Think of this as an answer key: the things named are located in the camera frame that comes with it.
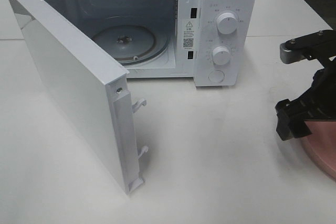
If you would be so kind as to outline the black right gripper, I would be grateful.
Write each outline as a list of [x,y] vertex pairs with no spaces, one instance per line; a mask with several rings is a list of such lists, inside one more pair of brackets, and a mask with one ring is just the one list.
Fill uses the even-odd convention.
[[276,132],[281,140],[311,135],[307,122],[335,121],[335,60],[316,57],[323,68],[313,76],[311,87],[295,100],[276,106]]

